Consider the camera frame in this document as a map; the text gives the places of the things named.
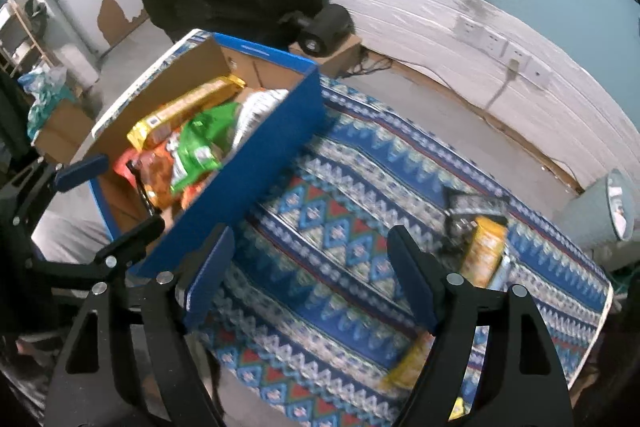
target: metal screw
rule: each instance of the metal screw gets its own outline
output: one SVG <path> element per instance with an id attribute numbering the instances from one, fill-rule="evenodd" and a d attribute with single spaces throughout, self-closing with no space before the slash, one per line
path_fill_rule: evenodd
<path id="1" fill-rule="evenodd" d="M 160 272 L 156 276 L 156 281 L 158 284 L 169 284 L 172 280 L 174 280 L 174 274 L 171 272 Z"/>
<path id="2" fill-rule="evenodd" d="M 511 287 L 511 291 L 518 297 L 526 297 L 528 293 L 527 289 L 522 284 L 514 284 Z"/>
<path id="3" fill-rule="evenodd" d="M 94 287 L 91 288 L 91 293 L 94 295 L 101 295 L 107 291 L 107 283 L 106 282 L 97 282 L 94 284 Z"/>
<path id="4" fill-rule="evenodd" d="M 447 282 L 452 284 L 453 286 L 460 286 L 463 282 L 465 282 L 465 278 L 462 277 L 459 273 L 450 273 L 447 275 Z"/>

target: gray trash bin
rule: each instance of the gray trash bin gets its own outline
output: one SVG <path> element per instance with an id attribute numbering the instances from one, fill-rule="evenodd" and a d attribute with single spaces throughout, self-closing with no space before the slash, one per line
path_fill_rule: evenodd
<path id="1" fill-rule="evenodd" d="M 616 213 L 622 214 L 626 220 L 624 230 L 615 226 Z M 580 197 L 570 201 L 556 217 L 555 223 L 578 247 L 589 250 L 598 245 L 631 239 L 635 219 L 636 205 L 631 184 L 624 174 L 613 169 Z"/>

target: concrete floor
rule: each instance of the concrete floor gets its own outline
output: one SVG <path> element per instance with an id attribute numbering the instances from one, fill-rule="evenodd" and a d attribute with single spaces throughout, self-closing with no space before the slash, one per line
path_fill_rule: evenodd
<path id="1" fill-rule="evenodd" d="M 147 21 L 116 46 L 102 63 L 100 80 L 88 93 L 96 114 L 108 108 L 129 85 L 172 45 L 164 32 Z M 466 158 L 509 188 L 530 208 L 547 217 L 574 195 L 553 174 L 505 135 L 489 127 L 459 103 L 393 71 L 379 71 L 345 81 L 414 120 L 451 144 Z M 80 248 L 82 236 L 84 250 Z M 54 198 L 33 235 L 52 261 L 88 262 L 107 241 L 88 188 L 81 185 Z M 273 410 L 224 370 L 220 398 L 228 424 L 237 427 L 282 427 L 293 423 Z"/>

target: small cardboard box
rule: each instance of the small cardboard box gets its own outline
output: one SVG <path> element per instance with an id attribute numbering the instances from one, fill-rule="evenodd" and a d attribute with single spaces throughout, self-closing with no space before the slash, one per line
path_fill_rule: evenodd
<path id="1" fill-rule="evenodd" d="M 337 78 L 340 73 L 353 68 L 360 61 L 362 39 L 357 35 L 349 35 L 342 45 L 328 57 L 311 57 L 306 55 L 297 42 L 289 46 L 289 51 L 295 55 L 309 58 L 318 64 L 320 73 L 331 78 Z"/>
<path id="2" fill-rule="evenodd" d="M 217 223 L 234 225 L 276 180 L 324 121 L 318 67 L 303 57 L 233 37 L 194 30 L 145 72 L 94 128 L 86 156 L 105 153 L 110 163 L 128 147 L 133 125 L 220 74 L 233 72 L 252 89 L 290 92 L 228 160 L 191 206 L 176 217 L 149 256 L 132 272 L 154 277 L 196 250 Z M 113 171 L 92 181 L 108 230 L 117 237 L 145 219 L 138 194 Z"/>
<path id="3" fill-rule="evenodd" d="M 60 100 L 33 141 L 33 146 L 51 163 L 71 163 L 94 121 L 79 105 Z"/>

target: open box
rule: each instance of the open box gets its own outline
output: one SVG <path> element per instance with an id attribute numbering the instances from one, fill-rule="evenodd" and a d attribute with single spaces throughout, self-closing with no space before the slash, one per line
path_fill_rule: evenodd
<path id="1" fill-rule="evenodd" d="M 130 144 L 127 133 L 161 105 L 221 74 L 248 88 L 289 89 L 287 97 L 174 220 L 132 272 L 154 277 L 177 267 L 216 223 L 234 225 L 276 180 L 324 121 L 318 67 L 307 58 L 233 37 L 194 30 L 163 55 L 98 120 L 86 157 L 104 153 L 110 165 Z M 113 171 L 92 180 L 92 191 L 113 238 L 148 217 L 137 192 Z"/>

